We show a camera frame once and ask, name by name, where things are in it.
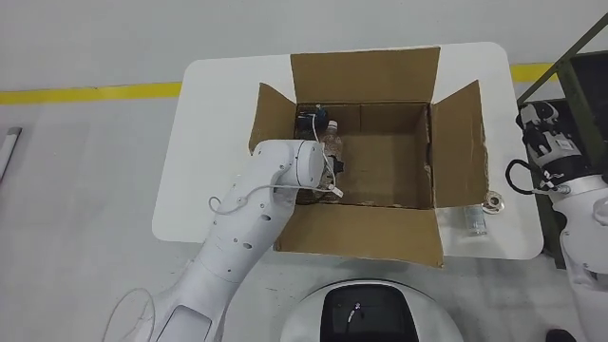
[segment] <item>small bottle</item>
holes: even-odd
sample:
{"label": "small bottle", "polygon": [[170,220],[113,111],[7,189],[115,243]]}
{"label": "small bottle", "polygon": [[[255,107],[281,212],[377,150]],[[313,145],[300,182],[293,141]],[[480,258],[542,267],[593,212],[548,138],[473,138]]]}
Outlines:
{"label": "small bottle", "polygon": [[327,188],[331,183],[335,184],[335,182],[333,182],[332,172],[338,173],[338,171],[342,171],[342,169],[335,169],[337,166],[334,166],[337,162],[340,164],[342,162],[342,139],[340,139],[337,133],[338,122],[330,121],[325,134],[320,140],[321,143],[325,144],[324,152],[329,163],[323,172],[323,177],[321,178],[320,186],[322,188]]}
{"label": "small bottle", "polygon": [[466,229],[472,237],[487,234],[482,205],[465,206]]}

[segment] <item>yellow floor stripe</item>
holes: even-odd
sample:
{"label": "yellow floor stripe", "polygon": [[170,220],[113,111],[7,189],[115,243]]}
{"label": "yellow floor stripe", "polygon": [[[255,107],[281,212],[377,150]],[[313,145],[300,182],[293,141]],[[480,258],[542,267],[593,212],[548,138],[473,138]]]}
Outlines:
{"label": "yellow floor stripe", "polygon": [[181,82],[0,92],[0,105],[96,102],[180,96]]}
{"label": "yellow floor stripe", "polygon": [[[511,77],[513,82],[529,82],[530,84],[538,80],[545,71],[553,64],[526,64],[526,65],[511,65]],[[557,81],[558,76],[553,74],[549,81]]]}
{"label": "yellow floor stripe", "polygon": [[[533,83],[551,67],[551,64],[511,66],[515,83]],[[0,105],[36,105],[69,102],[117,101],[148,98],[176,98],[180,96],[181,82],[104,87],[51,88],[30,91],[0,92]]]}

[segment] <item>table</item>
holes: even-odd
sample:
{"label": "table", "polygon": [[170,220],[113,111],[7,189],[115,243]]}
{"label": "table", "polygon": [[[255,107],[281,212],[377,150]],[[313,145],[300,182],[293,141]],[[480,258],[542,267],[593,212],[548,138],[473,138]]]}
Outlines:
{"label": "table", "polygon": [[[526,160],[522,132],[514,122],[518,111],[506,53],[493,43],[440,47],[433,102],[479,80],[489,187],[505,202],[500,214],[486,216],[488,235],[482,237],[467,235],[458,209],[438,209],[444,254],[535,257],[542,249],[542,231],[534,196],[515,193],[504,178],[511,160]],[[186,69],[152,220],[157,238],[204,241],[214,217],[207,199],[224,195],[249,156],[260,82],[294,101],[289,55],[200,60]],[[513,169],[512,177],[520,187],[532,185],[523,169]]]}

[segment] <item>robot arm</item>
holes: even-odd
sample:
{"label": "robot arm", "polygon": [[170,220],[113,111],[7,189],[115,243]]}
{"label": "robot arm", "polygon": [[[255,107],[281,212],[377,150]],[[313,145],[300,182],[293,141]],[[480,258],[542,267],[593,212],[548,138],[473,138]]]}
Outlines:
{"label": "robot arm", "polygon": [[587,166],[554,106],[527,104],[520,114],[517,123],[523,143],[541,169],[541,185],[549,190],[513,188],[519,193],[548,195],[553,208],[566,216],[560,244],[580,324],[590,342],[604,341],[608,335],[608,285],[603,280],[608,277],[608,184]]}
{"label": "robot arm", "polygon": [[298,189],[315,189],[325,167],[318,142],[257,145],[219,208],[199,254],[180,280],[154,298],[156,319],[138,325],[136,341],[219,341],[228,305],[295,209]]}

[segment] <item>cardboard box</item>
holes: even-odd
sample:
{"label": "cardboard box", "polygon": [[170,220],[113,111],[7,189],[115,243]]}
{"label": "cardboard box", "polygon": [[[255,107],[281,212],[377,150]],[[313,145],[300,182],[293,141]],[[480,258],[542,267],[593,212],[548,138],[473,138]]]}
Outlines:
{"label": "cardboard box", "polygon": [[443,265],[434,209],[482,203],[485,136],[477,82],[434,103],[439,47],[291,56],[297,103],[261,84],[250,148],[292,139],[299,106],[338,121],[338,204],[296,206],[278,251]]}

